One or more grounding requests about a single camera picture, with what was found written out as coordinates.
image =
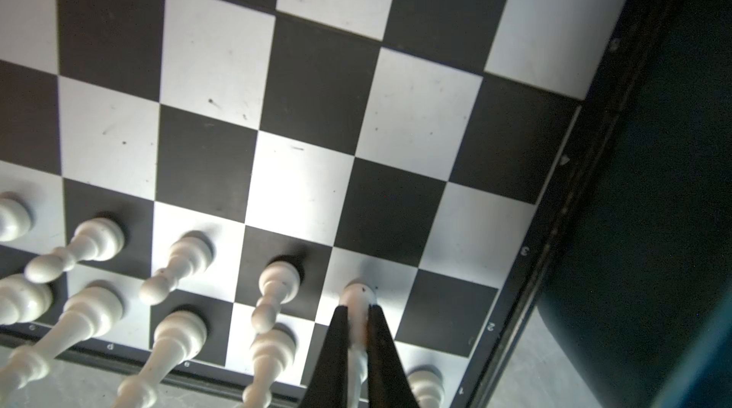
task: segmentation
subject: chessboard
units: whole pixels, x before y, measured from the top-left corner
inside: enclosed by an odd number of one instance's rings
[[[276,394],[302,396],[360,279],[406,371],[436,368],[444,406],[465,406],[485,363],[474,350],[501,331],[490,314],[624,3],[0,0],[0,192],[34,219],[0,246],[0,275],[95,216],[127,239],[54,281],[38,321],[5,330],[43,333],[103,282],[126,315],[81,348],[144,361],[184,305],[209,339],[177,370],[246,385],[258,277],[287,257],[304,277],[278,317],[297,355]],[[214,262],[141,303],[191,232]]]

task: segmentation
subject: white piece top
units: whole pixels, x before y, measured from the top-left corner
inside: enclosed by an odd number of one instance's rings
[[[173,312],[155,328],[152,353],[139,374],[128,376],[117,389],[113,408],[150,408],[157,401],[157,386],[176,365],[196,357],[208,332],[192,312]]]
[[[183,237],[169,250],[169,262],[157,270],[140,288],[140,300],[146,305],[157,305],[178,288],[181,279],[206,271],[211,265],[211,248],[202,239]]]
[[[440,408],[445,399],[440,376],[429,370],[418,370],[407,376],[407,382],[419,408]]]
[[[21,274],[0,280],[0,324],[35,321],[52,302],[45,284],[32,283]]]
[[[28,210],[15,200],[0,198],[0,241],[13,241],[28,233],[33,222]]]
[[[295,360],[295,341],[282,330],[272,329],[257,335],[249,351],[254,367],[254,381],[244,389],[244,403],[237,408],[267,408],[272,400],[271,384]]]
[[[26,265],[26,277],[34,283],[48,283],[69,271],[81,260],[109,260],[124,246],[124,233],[113,220],[94,218],[76,227],[65,248],[34,258]]]
[[[366,356],[366,324],[368,307],[376,303],[371,287],[359,282],[347,285],[338,303],[348,307],[348,408],[357,408],[361,398],[361,385],[368,376]]]
[[[259,292],[262,297],[252,312],[252,327],[257,333],[271,330],[283,303],[288,303],[300,289],[300,274],[288,262],[269,264],[259,275]]]

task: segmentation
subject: gray floor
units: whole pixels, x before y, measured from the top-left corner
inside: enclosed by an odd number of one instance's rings
[[[600,405],[534,310],[488,408],[555,407]]]
[[[0,347],[0,365],[10,350]],[[7,406],[103,408],[111,406],[122,376],[57,361],[43,381],[13,394]],[[233,408],[231,400],[161,386],[155,408]],[[599,408],[597,400],[546,329],[531,315],[488,408]]]

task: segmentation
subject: scuff mark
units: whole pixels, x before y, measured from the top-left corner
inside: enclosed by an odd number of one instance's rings
[[[114,130],[116,126],[117,126],[117,124],[116,124],[116,123],[114,123],[114,124],[112,124],[112,125],[109,125],[109,126],[108,126],[107,128],[105,128],[105,129],[104,129],[104,130],[102,131],[102,135],[106,135],[106,134],[107,134],[107,133],[109,133],[110,131]]]

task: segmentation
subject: white pawn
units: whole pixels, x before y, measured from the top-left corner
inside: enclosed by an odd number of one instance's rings
[[[122,303],[102,287],[87,287],[67,300],[59,321],[33,346],[10,353],[0,370],[0,405],[14,390],[48,375],[53,359],[66,349],[104,335],[122,318]]]
[[[35,321],[47,312],[53,296],[45,284],[35,284],[23,275],[0,279],[0,324]]]
[[[257,335],[249,348],[254,381],[244,389],[237,408],[267,408],[272,401],[270,386],[295,360],[295,342],[282,330]]]
[[[407,376],[407,382],[419,408],[440,408],[445,399],[440,376],[429,370],[418,370]]]
[[[346,406],[356,408],[361,398],[361,385],[368,376],[366,356],[366,324],[368,307],[376,303],[376,294],[371,287],[361,283],[349,284],[343,289],[338,301],[348,307],[348,401]]]
[[[262,297],[252,312],[252,327],[257,333],[271,330],[283,303],[288,303],[300,288],[300,274],[288,262],[272,262],[259,275]]]
[[[157,305],[175,289],[181,279],[206,271],[213,256],[211,248],[200,238],[183,237],[169,250],[168,266],[160,268],[140,288],[140,300]]]
[[[0,241],[13,241],[31,230],[28,210],[13,199],[0,198]]]
[[[113,220],[94,218],[79,224],[74,238],[65,248],[38,256],[26,265],[26,278],[48,283],[69,271],[82,260],[109,260],[124,246],[124,233]]]
[[[176,365],[190,360],[206,342],[206,324],[191,312],[173,312],[155,328],[152,353],[140,373],[122,380],[112,408],[149,408],[157,386]]]

